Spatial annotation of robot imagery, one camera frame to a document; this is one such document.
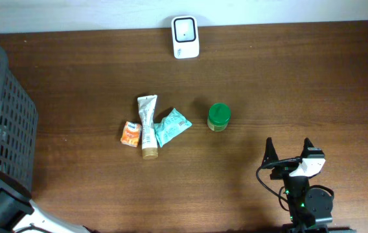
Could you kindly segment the white tube gold cap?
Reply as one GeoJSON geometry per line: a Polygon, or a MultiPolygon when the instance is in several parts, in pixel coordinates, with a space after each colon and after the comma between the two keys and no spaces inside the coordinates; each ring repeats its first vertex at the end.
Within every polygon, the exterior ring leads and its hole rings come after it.
{"type": "Polygon", "coordinates": [[[158,157],[157,139],[154,129],[154,113],[157,95],[142,96],[137,99],[142,124],[142,154],[144,160],[158,157]]]}

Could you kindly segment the light green wipes packet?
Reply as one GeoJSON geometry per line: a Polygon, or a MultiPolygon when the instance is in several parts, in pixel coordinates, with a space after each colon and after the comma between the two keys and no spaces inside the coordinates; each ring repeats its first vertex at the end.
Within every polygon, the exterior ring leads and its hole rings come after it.
{"type": "Polygon", "coordinates": [[[176,108],[164,117],[160,123],[155,123],[155,136],[162,148],[166,143],[187,130],[192,123],[187,120],[176,108]]]}

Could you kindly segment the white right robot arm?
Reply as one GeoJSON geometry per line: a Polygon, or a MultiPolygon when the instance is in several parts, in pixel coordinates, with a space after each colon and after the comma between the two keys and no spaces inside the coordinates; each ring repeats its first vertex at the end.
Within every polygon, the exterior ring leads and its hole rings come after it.
{"type": "Polygon", "coordinates": [[[272,139],[266,139],[261,166],[256,176],[264,169],[270,169],[271,180],[282,180],[284,185],[278,192],[264,185],[267,191],[278,197],[280,205],[290,214],[290,224],[282,226],[283,232],[328,232],[327,224],[332,222],[334,192],[321,185],[310,185],[309,180],[320,174],[326,162],[321,148],[315,147],[310,139],[304,139],[303,150],[298,157],[280,160],[272,139]]]}

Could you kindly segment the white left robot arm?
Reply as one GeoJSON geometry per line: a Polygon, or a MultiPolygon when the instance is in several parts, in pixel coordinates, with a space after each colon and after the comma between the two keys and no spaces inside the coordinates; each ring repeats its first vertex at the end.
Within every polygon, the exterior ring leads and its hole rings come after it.
{"type": "Polygon", "coordinates": [[[43,211],[30,192],[0,172],[0,232],[83,232],[92,230],[43,211]]]}

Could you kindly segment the green lid jar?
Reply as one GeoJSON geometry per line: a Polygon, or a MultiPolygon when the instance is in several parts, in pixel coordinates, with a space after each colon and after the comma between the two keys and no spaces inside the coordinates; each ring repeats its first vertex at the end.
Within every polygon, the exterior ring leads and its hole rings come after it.
{"type": "Polygon", "coordinates": [[[225,103],[213,104],[208,113],[207,125],[215,132],[223,131],[231,118],[231,110],[225,103]]]}

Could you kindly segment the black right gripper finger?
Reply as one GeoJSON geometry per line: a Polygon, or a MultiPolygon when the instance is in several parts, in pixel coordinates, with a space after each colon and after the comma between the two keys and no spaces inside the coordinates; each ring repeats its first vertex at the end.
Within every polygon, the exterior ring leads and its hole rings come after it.
{"type": "Polygon", "coordinates": [[[275,162],[278,162],[278,161],[279,161],[279,158],[275,151],[275,147],[273,145],[272,138],[268,137],[266,139],[266,146],[265,146],[264,157],[262,160],[262,166],[269,166],[270,164],[274,164],[275,162]]]}
{"type": "Polygon", "coordinates": [[[311,143],[309,138],[305,138],[304,139],[304,146],[303,146],[303,150],[301,152],[301,158],[307,158],[309,156],[309,154],[311,154],[311,151],[309,150],[309,148],[313,148],[313,144],[311,143]]]}

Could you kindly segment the orange tissue packet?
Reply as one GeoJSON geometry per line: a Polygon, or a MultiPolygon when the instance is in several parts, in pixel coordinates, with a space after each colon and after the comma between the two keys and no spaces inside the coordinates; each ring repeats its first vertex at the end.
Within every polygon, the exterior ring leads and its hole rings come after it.
{"type": "Polygon", "coordinates": [[[142,125],[127,121],[124,125],[120,142],[131,147],[138,147],[141,138],[142,125]]]}

